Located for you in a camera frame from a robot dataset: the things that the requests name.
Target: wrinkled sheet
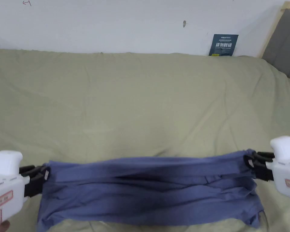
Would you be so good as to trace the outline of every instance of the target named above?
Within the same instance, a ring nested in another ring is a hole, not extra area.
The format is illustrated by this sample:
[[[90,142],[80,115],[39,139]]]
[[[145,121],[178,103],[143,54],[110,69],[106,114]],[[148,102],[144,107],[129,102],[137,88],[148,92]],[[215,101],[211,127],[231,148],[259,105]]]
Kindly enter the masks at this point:
[[[0,50],[0,150],[21,151],[22,165],[270,151],[282,135],[290,136],[290,79],[261,59]],[[290,231],[290,200],[273,183],[257,184],[270,231]],[[26,202],[11,232],[35,230],[39,202]],[[190,227],[66,220],[51,229],[154,230],[255,231],[236,219]]]
[[[195,225],[228,218],[259,228],[264,208],[244,156],[133,157],[89,164],[50,161],[38,232],[65,219]]]

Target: wooden bed frame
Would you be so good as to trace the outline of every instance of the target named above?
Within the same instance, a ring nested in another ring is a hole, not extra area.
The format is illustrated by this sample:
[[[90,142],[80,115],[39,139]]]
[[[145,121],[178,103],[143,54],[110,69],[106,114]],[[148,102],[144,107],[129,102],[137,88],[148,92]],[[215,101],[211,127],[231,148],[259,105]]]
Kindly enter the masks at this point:
[[[263,47],[262,47],[262,50],[261,50],[260,53],[259,53],[259,57],[260,57],[260,58],[262,58],[263,53],[264,53],[264,51],[265,51],[265,48],[268,46],[268,43],[269,43],[269,41],[270,41],[270,38],[272,37],[272,35],[273,35],[273,33],[274,33],[274,30],[275,30],[275,28],[276,28],[276,26],[277,26],[277,24],[278,24],[280,18],[282,17],[282,15],[283,15],[283,13],[284,13],[284,11],[285,11],[286,9],[290,9],[290,1],[285,1],[284,4],[282,5],[281,10],[279,11],[279,13],[278,13],[278,15],[277,15],[277,17],[276,17],[276,20],[274,21],[274,23],[273,23],[273,25],[272,25],[272,28],[271,28],[271,30],[270,30],[270,33],[268,34],[268,37],[266,38],[266,40],[265,40],[265,42],[264,42],[264,45],[263,45]]]

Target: white plastic housing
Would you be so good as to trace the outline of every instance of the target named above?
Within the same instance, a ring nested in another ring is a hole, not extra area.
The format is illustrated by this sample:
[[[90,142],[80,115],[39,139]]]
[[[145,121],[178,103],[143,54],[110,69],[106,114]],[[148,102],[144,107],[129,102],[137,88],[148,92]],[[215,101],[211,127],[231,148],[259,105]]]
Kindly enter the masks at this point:
[[[0,224],[19,212],[24,204],[25,184],[30,178],[19,174],[21,159],[20,152],[0,152]]]
[[[275,158],[266,163],[273,172],[276,189],[290,197],[290,137],[284,136],[271,140]]]

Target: blue card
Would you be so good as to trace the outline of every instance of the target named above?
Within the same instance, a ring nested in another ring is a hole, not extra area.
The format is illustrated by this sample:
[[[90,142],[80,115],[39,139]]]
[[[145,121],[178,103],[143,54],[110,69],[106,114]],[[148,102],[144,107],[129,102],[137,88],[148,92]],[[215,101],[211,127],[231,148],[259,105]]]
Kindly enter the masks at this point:
[[[238,35],[215,34],[209,56],[232,56]]]

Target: cloth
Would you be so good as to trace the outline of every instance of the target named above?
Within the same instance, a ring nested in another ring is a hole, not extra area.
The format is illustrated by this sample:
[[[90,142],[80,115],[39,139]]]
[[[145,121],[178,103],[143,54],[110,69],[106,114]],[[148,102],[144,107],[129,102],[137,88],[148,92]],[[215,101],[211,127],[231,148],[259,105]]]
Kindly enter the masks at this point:
[[[207,158],[138,157],[91,164],[50,162],[38,231],[65,219],[136,225],[192,225],[237,218],[259,227],[263,210],[252,150]]]

